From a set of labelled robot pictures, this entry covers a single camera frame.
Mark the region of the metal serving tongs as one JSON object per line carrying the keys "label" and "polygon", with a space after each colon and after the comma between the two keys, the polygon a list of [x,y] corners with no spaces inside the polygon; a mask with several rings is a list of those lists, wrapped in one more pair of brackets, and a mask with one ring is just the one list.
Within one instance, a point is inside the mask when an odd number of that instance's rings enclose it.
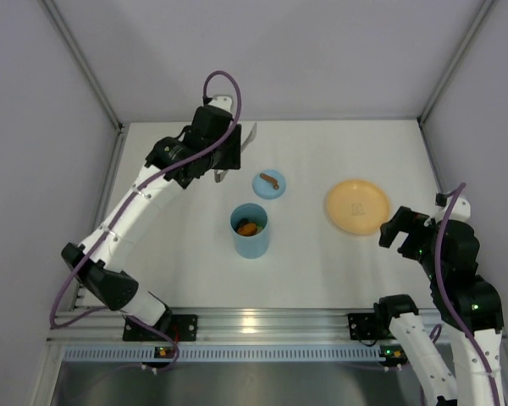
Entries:
{"label": "metal serving tongs", "polygon": [[240,133],[230,136],[232,144],[224,150],[223,159],[214,168],[214,181],[222,183],[230,171],[239,170],[242,154],[257,136],[257,123],[252,125],[250,133],[241,139]]}

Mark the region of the light blue cylindrical container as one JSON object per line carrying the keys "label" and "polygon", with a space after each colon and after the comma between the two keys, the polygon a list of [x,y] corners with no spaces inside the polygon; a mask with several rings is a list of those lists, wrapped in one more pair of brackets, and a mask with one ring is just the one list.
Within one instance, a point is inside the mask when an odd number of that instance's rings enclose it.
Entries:
{"label": "light blue cylindrical container", "polygon": [[[241,236],[237,233],[237,229],[245,225],[241,223],[242,218],[255,220],[256,225],[264,226],[264,229],[251,237]],[[229,226],[235,250],[240,256],[246,259],[256,259],[267,252],[270,241],[269,218],[262,206],[255,203],[237,206],[230,215]]]}

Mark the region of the orange yellow fried piece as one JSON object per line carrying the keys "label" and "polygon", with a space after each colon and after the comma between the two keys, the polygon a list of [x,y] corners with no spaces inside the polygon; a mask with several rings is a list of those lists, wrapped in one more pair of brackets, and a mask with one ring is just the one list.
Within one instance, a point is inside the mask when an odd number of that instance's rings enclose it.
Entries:
{"label": "orange yellow fried piece", "polygon": [[258,226],[253,223],[247,223],[244,226],[237,229],[237,233],[241,236],[251,237],[257,234]]}

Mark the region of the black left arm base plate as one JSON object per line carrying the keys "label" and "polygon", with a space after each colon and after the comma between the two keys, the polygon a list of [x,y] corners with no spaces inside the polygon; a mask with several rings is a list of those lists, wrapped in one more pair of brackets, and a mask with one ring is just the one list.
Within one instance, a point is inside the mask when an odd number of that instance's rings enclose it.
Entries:
{"label": "black left arm base plate", "polygon": [[[152,329],[164,333],[174,342],[195,342],[197,335],[198,315],[172,314],[164,321],[160,321]],[[160,334],[150,331],[129,318],[125,319],[122,339],[125,342],[156,342],[163,341]]]}

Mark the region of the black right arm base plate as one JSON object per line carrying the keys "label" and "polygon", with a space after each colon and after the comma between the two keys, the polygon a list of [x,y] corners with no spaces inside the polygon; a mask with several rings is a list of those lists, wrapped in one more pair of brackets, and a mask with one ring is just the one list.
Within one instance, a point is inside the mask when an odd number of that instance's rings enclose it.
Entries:
{"label": "black right arm base plate", "polygon": [[354,341],[374,343],[393,337],[384,321],[374,312],[349,313],[347,320],[349,334]]}

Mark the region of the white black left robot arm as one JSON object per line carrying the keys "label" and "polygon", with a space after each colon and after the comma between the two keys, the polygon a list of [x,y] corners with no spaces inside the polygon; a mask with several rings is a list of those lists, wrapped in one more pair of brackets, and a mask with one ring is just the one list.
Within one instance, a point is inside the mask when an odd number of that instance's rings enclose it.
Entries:
{"label": "white black left robot arm", "polygon": [[240,167],[240,132],[231,102],[198,107],[179,135],[160,139],[130,189],[101,225],[61,253],[76,279],[105,307],[166,332],[171,309],[124,269],[130,252],[159,212],[190,183],[214,168]]}

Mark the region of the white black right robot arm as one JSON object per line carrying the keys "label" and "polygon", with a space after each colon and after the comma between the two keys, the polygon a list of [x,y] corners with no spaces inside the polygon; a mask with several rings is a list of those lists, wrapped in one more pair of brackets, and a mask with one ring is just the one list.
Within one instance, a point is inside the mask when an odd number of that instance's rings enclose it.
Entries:
{"label": "white black right robot arm", "polygon": [[381,298],[373,306],[380,331],[395,338],[419,380],[428,405],[501,405],[503,315],[496,289],[478,275],[480,243],[461,219],[439,219],[400,207],[381,228],[379,245],[418,262],[430,282],[453,355],[452,368],[429,337],[419,310],[406,294]]}

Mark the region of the light blue round lid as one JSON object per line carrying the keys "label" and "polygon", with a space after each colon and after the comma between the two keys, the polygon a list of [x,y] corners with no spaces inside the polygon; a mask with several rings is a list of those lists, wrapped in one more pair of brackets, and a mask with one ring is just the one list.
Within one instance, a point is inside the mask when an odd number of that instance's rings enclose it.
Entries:
{"label": "light blue round lid", "polygon": [[286,180],[278,170],[267,169],[253,178],[251,186],[258,197],[264,200],[274,200],[286,191]]}

